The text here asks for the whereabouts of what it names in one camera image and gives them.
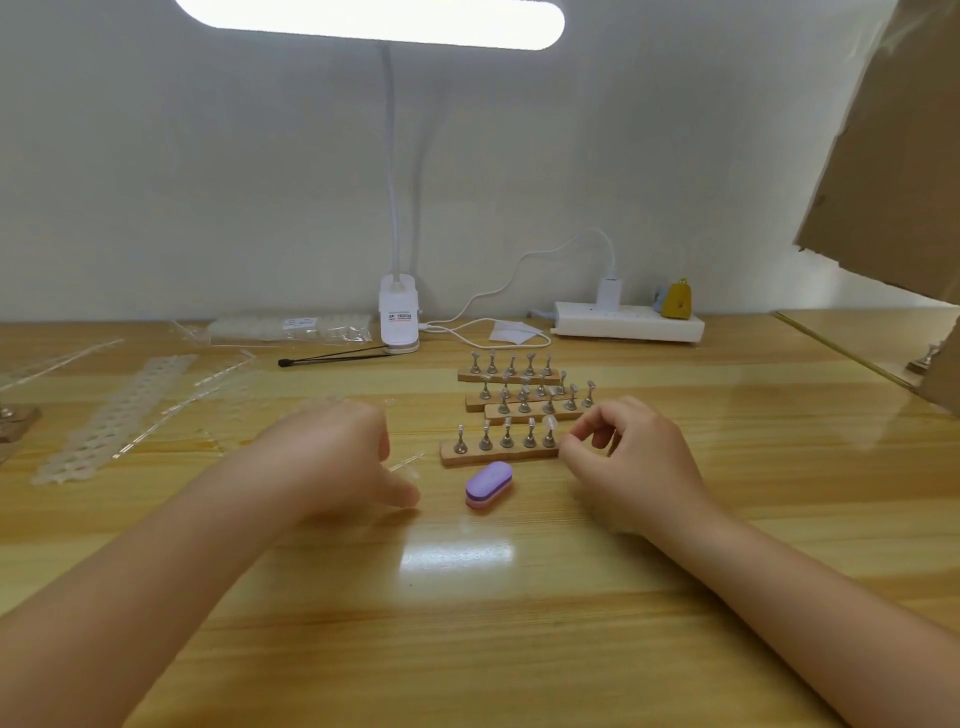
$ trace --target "power strip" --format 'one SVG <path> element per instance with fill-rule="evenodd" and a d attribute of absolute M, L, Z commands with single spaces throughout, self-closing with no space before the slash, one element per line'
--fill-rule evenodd
<path fill-rule="evenodd" d="M 696 344 L 704 337 L 704 322 L 696 316 L 688 320 L 664 319 L 650 306 L 621 305 L 605 311 L 594 303 L 554 304 L 555 326 L 559 336 L 592 336 L 602 339 L 641 339 Z"/>

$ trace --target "purple nail buffer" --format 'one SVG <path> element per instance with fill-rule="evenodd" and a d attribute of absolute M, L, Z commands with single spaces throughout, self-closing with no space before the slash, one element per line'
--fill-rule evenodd
<path fill-rule="evenodd" d="M 487 508 L 514 482 L 514 469 L 506 463 L 490 463 L 467 481 L 467 505 Z"/>

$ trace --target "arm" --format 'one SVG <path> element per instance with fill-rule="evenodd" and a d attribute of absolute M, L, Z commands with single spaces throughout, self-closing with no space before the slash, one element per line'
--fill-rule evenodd
<path fill-rule="evenodd" d="M 609 457 L 581 445 L 590 436 L 596 448 L 613 439 Z M 653 409 L 603 403 L 561 457 L 588 503 L 716 592 L 853 728 L 956 725 L 958 636 L 727 514 Z"/>
<path fill-rule="evenodd" d="M 412 507 L 383 414 L 344 402 L 274 425 L 0 619 L 0 715 L 119 726 L 229 587 L 311 513 Z"/>

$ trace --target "white cable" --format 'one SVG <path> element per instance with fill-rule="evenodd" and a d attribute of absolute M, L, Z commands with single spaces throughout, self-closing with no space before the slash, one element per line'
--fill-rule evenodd
<path fill-rule="evenodd" d="M 465 313 L 467 313 L 467 309 L 470 308 L 470 304 L 473 303 L 474 301 L 476 301 L 477 299 L 483 298 L 484 296 L 493 296 L 493 295 L 495 295 L 495 294 L 497 294 L 497 293 L 502 293 L 503 291 L 507 290 L 507 288 L 510 287 L 510 284 L 514 282 L 514 278 L 516 278 L 516 274 L 517 274 L 517 272 L 520 270 L 520 263 L 522 263 L 525 258 L 528 258 L 528 257 L 530 257 L 531 255 L 548 255 L 548 254 L 550 254 L 550 253 L 559 253 L 561 250 L 563 250 L 563 249 L 566 248 L 567 246 L 573 244 L 574 242 L 576 242 L 577 240 L 579 240 L 583 235 L 586 235 L 588 232 L 595 232 L 595 233 L 597 233 L 598 235 L 600 235 L 601 237 L 603 237 L 604 240 L 607 241 L 607 245 L 610 247 L 610 267 L 607 269 L 607 278 L 616 278 L 616 250 L 615 250 L 615 248 L 613 247 L 613 241 L 610 240 L 610 238 L 607 236 L 607 234 L 606 234 L 605 232 L 603 232 L 602 230 L 600 230 L 599 228 L 590 228 L 589 230 L 585 230 L 585 231 L 580 231 L 580 232 L 578 232 L 578 233 L 575 234 L 573 237 L 571 237 L 569 240 L 567 240 L 565 243 L 563 243 L 563 245 L 560 246 L 559 248 L 552 248 L 552 249 L 550 249 L 550 250 L 548 250 L 548 251 L 530 251 L 529 253 L 524 253 L 523 255 L 520 256 L 519 260 L 516 262 L 516 266 L 514 267 L 514 274 L 510 276 L 510 279 L 509 279 L 504 285 L 500 286 L 500 287 L 497 288 L 495 291 L 487 291 L 486 293 L 478 293 L 476 296 L 474 296 L 474 297 L 471 298 L 469 301 L 467 301 L 467 305 L 465 305 L 465 306 L 460 310 L 460 313 L 458 313 L 458 314 L 457 314 L 456 316 L 454 316 L 452 319 L 445 319 L 445 320 L 443 320 L 443 321 L 430 321 L 430 322 L 427 322 L 427 325 L 428 325 L 429 327 L 433 327 L 433 326 L 436 326 L 437 324 L 452 324 L 454 321 L 456 321 L 456 320 L 459 319 L 461 316 L 463 316 Z M 486 321 L 495 321 L 495 319 L 478 319 L 478 321 L 485 321 L 485 320 L 486 320 Z"/>
<path fill-rule="evenodd" d="M 483 349 L 483 350 L 485 350 L 485 351 L 487 351 L 487 352 L 493 352 L 493 351 L 498 351 L 498 352 L 499 352 L 499 351 L 504 350 L 504 349 L 546 349 L 548 346 L 550 346 L 551 344 L 553 344 L 553 339 L 551 339 L 549 336 L 547 336 L 547 335 L 546 335 L 545 333 L 543 333 L 542 331 L 538 331 L 535 335 L 536 335 L 536 336 L 539 336 L 541 339 L 543 339 L 543 340 L 546 342 L 545 344 L 495 344 L 495 345 L 487 345 L 487 346 L 484 346 L 483 344 L 475 344 L 475 343 L 473 343 L 472 341 L 470 341 L 469 339 L 467 339 L 466 337 L 461 336 L 459 333 L 457 333 L 457 331 L 459 331 L 461 328 L 471 327 L 471 326 L 473 326 L 474 324 L 482 324 L 482 323 L 485 322 L 485 321 L 492 321 L 494 324 L 513 324 L 513 323 L 515 323 L 515 322 L 513 322 L 513 321 L 503 321 L 503 320 L 501 320 L 501 319 L 473 319 L 473 321 L 467 321 L 465 324 L 460 324 L 458 327 L 447 328 L 447 327 L 438 326 L 437 324 L 438 324 L 438 323 L 439 323 L 439 324 L 449 324 L 450 322 L 448 322 L 448 321 L 440 321 L 440 322 L 437 322 L 437 323 L 420 324 L 420 330 L 423 331 L 423 333 L 449 333 L 449 334 L 453 334 L 454 336 L 456 336 L 458 339 L 460 339 L 460 340 L 461 340 L 462 342 L 464 342 L 465 344 L 469 344 L 470 346 L 474 347 L 475 349 Z"/>
<path fill-rule="evenodd" d="M 390 55 L 390 46 L 380 46 L 380 60 L 383 63 L 383 85 L 387 95 L 386 112 L 383 122 L 383 160 L 387 169 L 387 191 L 390 193 L 390 222 L 394 234 L 394 283 L 400 283 L 400 223 L 396 214 L 396 191 L 394 190 L 394 137 L 396 129 L 396 85 L 394 83 L 394 61 Z"/>

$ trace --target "cardboard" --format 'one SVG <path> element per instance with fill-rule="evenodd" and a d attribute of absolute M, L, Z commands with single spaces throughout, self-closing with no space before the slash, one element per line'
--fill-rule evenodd
<path fill-rule="evenodd" d="M 860 275 L 960 304 L 957 0 L 900 0 L 797 245 Z M 960 415 L 960 327 L 920 393 Z"/>

